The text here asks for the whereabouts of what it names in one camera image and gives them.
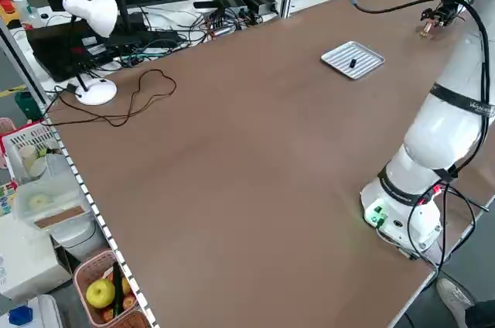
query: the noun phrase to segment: silver tray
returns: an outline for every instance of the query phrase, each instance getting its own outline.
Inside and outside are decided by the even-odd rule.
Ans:
[[[350,62],[353,59],[356,60],[356,65],[351,68]],[[381,66],[385,58],[362,44],[351,41],[324,53],[322,61],[350,79],[358,80]]]

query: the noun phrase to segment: shoe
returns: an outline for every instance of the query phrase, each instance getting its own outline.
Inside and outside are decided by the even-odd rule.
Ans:
[[[436,289],[439,291],[440,299],[445,303],[454,315],[459,328],[467,328],[466,325],[466,310],[473,303],[466,297],[454,283],[448,279],[440,279],[436,282]]]

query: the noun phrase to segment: apple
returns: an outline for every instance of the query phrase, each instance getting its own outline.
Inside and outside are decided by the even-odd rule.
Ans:
[[[129,310],[131,307],[133,307],[134,302],[136,302],[136,298],[134,295],[127,295],[124,298],[124,301],[122,301],[122,306],[124,307],[124,310]]]
[[[97,309],[111,304],[115,297],[115,286],[108,279],[98,279],[86,289],[86,300]]]
[[[114,318],[114,310],[111,307],[103,310],[103,321],[110,322]]]
[[[131,286],[129,285],[129,282],[127,278],[122,278],[122,292],[124,295],[127,295],[131,291]]]

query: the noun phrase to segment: wooden table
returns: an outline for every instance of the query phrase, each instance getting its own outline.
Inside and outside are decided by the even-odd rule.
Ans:
[[[366,15],[335,0],[236,32],[112,74],[117,98],[92,111],[124,114],[146,69],[178,84],[125,126],[58,128],[161,327],[393,322],[430,269],[375,235],[359,192],[401,145],[462,32],[459,21],[422,39],[425,7]],[[320,62],[349,40],[385,65],[350,82]],[[171,87],[147,75],[136,108]],[[69,108],[51,117],[87,118]],[[484,203],[494,156],[491,139],[460,180]],[[455,241],[469,216],[449,205]]]

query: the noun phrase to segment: white robotic arm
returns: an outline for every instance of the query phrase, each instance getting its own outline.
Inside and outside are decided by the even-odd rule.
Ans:
[[[495,43],[495,0],[476,0],[474,8],[483,20],[490,43]],[[495,66],[495,48],[491,53],[490,63]],[[361,192],[365,220],[411,253],[428,249],[442,231],[440,213],[432,200],[440,190],[432,190],[420,204],[416,204],[418,198],[479,140],[480,112],[489,115],[490,124],[494,120],[493,108],[480,98],[483,56],[479,28],[470,22],[409,128],[404,144]],[[439,97],[445,94],[457,97],[467,107]],[[495,100],[493,88],[488,96]]]

